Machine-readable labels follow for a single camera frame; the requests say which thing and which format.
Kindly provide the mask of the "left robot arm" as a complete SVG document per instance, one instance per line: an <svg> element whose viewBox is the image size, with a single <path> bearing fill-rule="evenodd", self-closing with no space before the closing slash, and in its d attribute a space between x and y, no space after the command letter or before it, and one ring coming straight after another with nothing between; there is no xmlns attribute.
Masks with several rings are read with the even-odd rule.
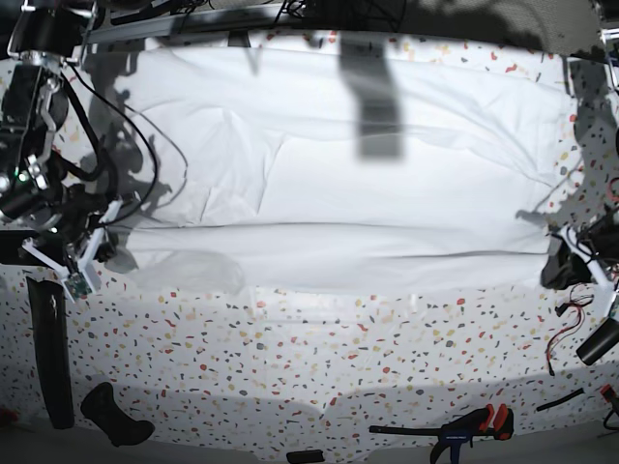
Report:
<svg viewBox="0 0 619 464"><path fill-rule="evenodd" d="M590 284L592 311L618 321L618 3L595 1L603 60L565 63L576 98L576 166L562 186L568 198L550 228L558 240L542 283L555 290Z"/></svg>

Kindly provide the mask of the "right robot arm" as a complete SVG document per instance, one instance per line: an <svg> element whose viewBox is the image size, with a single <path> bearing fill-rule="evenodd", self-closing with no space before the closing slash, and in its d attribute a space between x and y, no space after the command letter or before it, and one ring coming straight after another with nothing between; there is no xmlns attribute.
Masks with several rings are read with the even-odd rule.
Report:
<svg viewBox="0 0 619 464"><path fill-rule="evenodd" d="M117 168L63 74L82 62L74 51L98 16L95 1L23 2L7 45L15 68L1 100L1 221L38 233L22 247L58 274L72 301L100 288L94 263L114 252L106 227L123 206ZM71 111L96 156L91 171L54 147Z"/></svg>

